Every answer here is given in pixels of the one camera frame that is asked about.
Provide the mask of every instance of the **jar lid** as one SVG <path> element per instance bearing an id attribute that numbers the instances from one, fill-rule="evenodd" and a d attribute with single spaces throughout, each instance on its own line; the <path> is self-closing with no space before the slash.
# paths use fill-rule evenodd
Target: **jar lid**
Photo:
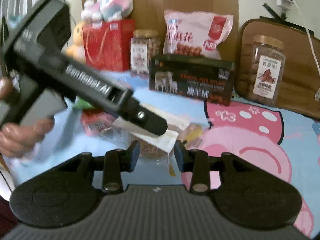
<path id="1" fill-rule="evenodd" d="M 135 37 L 153 38 L 158 36 L 159 33 L 155 30 L 135 30 L 133 35 Z"/>
<path id="2" fill-rule="evenodd" d="M 253 41 L 265 43 L 265 44 L 277 47 L 279 49 L 284 48 L 284 43 L 282 41 L 279 41 L 275 38 L 264 36 L 264 35 L 255 35 L 255 37 L 253 38 Z"/>

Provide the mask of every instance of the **hand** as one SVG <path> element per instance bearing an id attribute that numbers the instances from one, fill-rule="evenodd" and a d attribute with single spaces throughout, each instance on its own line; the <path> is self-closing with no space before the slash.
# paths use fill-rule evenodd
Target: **hand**
<path id="1" fill-rule="evenodd" d="M 10 96 L 13 85 L 10 79 L 0 79 L 0 100 Z M 20 126 L 15 123 L 6 123 L 0 130 L 0 153 L 8 158 L 21 158 L 32 151 L 37 142 L 52 130 L 53 118 L 39 120 L 33 126 Z"/>

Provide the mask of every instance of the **stuffed toy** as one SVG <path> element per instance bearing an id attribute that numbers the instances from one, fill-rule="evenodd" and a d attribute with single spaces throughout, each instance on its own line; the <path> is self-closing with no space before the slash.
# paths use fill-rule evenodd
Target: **stuffed toy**
<path id="1" fill-rule="evenodd" d="M 132 0 L 86 0 L 81 19 L 87 23 L 121 20 L 133 10 Z"/>
<path id="2" fill-rule="evenodd" d="M 84 53 L 84 41 L 82 27 L 86 22 L 80 22 L 76 25 L 73 31 L 73 45 L 67 49 L 67 56 L 74 58 L 75 60 L 86 63 Z"/>

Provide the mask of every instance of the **white polka dot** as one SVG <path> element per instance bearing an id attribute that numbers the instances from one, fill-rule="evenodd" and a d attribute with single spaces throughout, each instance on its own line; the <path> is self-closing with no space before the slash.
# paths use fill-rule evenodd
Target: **white polka dot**
<path id="1" fill-rule="evenodd" d="M 262 115 L 265 119 L 272 121 L 272 122 L 276 122 L 278 120 L 277 117 L 273 113 L 270 113 L 267 111 L 262 112 Z"/>
<path id="2" fill-rule="evenodd" d="M 263 133 L 269 133 L 269 129 L 268 129 L 267 127 L 265 127 L 265 126 L 260 126 L 260 127 L 259 127 L 259 130 L 260 130 L 261 132 L 263 132 Z"/>
<path id="3" fill-rule="evenodd" d="M 248 112 L 245 112 L 245 111 L 241 111 L 239 114 L 245 119 L 251 119 L 251 117 L 252 117 L 251 114 L 249 114 Z"/>

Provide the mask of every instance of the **gray textured surface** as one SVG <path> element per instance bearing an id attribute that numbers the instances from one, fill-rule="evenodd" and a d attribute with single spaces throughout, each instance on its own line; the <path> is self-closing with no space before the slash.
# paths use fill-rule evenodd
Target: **gray textured surface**
<path id="1" fill-rule="evenodd" d="M 293 226 L 253 231 L 227 221 L 205 196 L 184 186 L 129 186 L 104 197 L 81 222 L 55 230 L 16 227 L 3 240 L 307 239 Z"/>

